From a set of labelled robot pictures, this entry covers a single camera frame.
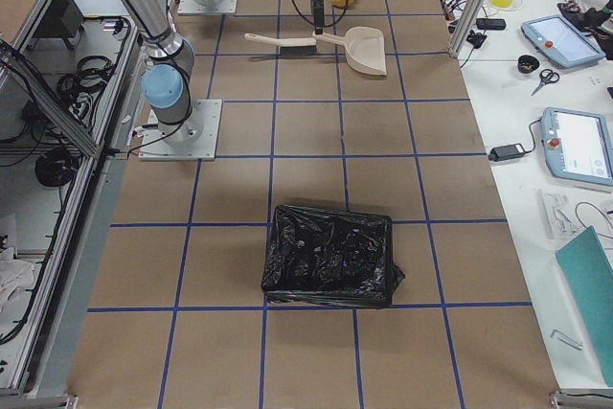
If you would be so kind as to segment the beige hand brush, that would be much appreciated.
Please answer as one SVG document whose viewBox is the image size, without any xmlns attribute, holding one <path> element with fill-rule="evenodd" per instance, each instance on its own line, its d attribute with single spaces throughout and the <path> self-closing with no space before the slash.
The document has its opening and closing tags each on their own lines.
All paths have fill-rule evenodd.
<svg viewBox="0 0 613 409">
<path fill-rule="evenodd" d="M 280 47 L 282 51 L 317 50 L 316 40 L 313 37 L 276 38 L 259 34 L 245 34 L 247 41 Z"/>
</svg>

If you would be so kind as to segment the beige plastic dustpan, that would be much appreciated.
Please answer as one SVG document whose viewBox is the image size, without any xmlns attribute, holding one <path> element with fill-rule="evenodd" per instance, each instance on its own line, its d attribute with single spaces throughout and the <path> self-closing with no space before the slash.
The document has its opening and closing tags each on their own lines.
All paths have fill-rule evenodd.
<svg viewBox="0 0 613 409">
<path fill-rule="evenodd" d="M 362 74 L 386 76 L 384 35 L 381 30 L 370 27 L 352 27 L 345 35 L 328 33 L 312 36 L 345 48 L 345 57 L 349 66 Z"/>
</svg>

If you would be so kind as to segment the bin with black bag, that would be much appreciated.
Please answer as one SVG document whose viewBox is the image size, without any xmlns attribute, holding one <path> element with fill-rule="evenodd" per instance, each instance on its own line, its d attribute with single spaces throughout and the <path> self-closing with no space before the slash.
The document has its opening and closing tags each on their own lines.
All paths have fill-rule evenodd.
<svg viewBox="0 0 613 409">
<path fill-rule="evenodd" d="M 269 301 L 386 308 L 404 278 L 388 216 L 275 208 L 261 278 Z"/>
</svg>

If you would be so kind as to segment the small black bowl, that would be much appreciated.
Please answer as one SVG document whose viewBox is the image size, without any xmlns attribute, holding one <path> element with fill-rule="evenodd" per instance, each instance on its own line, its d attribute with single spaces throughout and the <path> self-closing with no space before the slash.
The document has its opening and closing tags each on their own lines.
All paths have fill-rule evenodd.
<svg viewBox="0 0 613 409">
<path fill-rule="evenodd" d="M 520 74 L 527 75 L 540 67 L 540 61 L 531 55 L 522 55 L 517 59 L 517 70 Z"/>
</svg>

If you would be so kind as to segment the black scissors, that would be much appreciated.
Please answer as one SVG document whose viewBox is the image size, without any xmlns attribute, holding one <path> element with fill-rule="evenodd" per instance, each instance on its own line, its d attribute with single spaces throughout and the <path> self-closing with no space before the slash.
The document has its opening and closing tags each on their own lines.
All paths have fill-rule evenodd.
<svg viewBox="0 0 613 409">
<path fill-rule="evenodd" d="M 533 97 L 544 86 L 548 84 L 557 83 L 559 79 L 560 79 L 560 74 L 557 71 L 550 69 L 550 68 L 545 68 L 541 70 L 539 73 L 539 83 L 537 87 L 533 90 L 533 92 L 531 93 L 531 96 Z"/>
</svg>

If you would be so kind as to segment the black power adapter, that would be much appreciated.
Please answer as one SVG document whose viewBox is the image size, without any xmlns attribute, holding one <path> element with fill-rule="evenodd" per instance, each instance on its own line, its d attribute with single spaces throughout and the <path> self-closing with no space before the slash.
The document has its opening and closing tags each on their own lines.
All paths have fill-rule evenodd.
<svg viewBox="0 0 613 409">
<path fill-rule="evenodd" d="M 488 154 L 488 159 L 492 162 L 502 162 L 521 158 L 526 153 L 527 151 L 521 144 L 509 144 L 492 148 Z"/>
</svg>

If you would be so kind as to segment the teal folder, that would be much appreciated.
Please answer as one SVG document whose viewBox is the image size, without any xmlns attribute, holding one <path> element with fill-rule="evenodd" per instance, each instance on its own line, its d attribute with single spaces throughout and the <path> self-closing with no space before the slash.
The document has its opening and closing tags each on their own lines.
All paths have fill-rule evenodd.
<svg viewBox="0 0 613 409">
<path fill-rule="evenodd" d="M 593 226 L 556 251 L 607 386 L 612 386 L 612 267 Z"/>
</svg>

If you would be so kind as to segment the white crumpled cloth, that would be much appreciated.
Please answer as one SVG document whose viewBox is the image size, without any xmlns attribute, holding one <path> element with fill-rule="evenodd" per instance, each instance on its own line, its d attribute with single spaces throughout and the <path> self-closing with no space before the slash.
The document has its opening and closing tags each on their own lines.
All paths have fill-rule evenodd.
<svg viewBox="0 0 613 409">
<path fill-rule="evenodd" d="M 13 247 L 1 251 L 1 308 L 18 291 L 29 288 L 34 283 L 34 263 L 15 257 Z"/>
</svg>

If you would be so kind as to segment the allen key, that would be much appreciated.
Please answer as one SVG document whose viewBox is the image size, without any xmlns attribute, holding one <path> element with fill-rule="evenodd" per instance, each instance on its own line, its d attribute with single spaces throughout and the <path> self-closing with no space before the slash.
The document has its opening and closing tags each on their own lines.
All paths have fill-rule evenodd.
<svg viewBox="0 0 613 409">
<path fill-rule="evenodd" d="M 559 329 L 553 329 L 551 331 L 550 337 L 555 338 L 559 342 L 567 345 L 568 347 L 571 347 L 574 350 L 577 350 L 577 351 L 583 350 L 583 343 L 581 341 L 574 339 L 573 337 L 571 337 L 570 335 L 566 334 L 565 332 Z"/>
</svg>

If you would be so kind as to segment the teach pendant near post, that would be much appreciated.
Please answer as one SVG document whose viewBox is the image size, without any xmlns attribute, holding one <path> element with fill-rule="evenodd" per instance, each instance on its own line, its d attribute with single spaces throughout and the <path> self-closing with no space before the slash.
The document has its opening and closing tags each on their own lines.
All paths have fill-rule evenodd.
<svg viewBox="0 0 613 409">
<path fill-rule="evenodd" d="M 521 31 L 547 59 L 562 68 L 573 68 L 605 58 L 602 49 L 561 15 L 521 24 Z"/>
</svg>

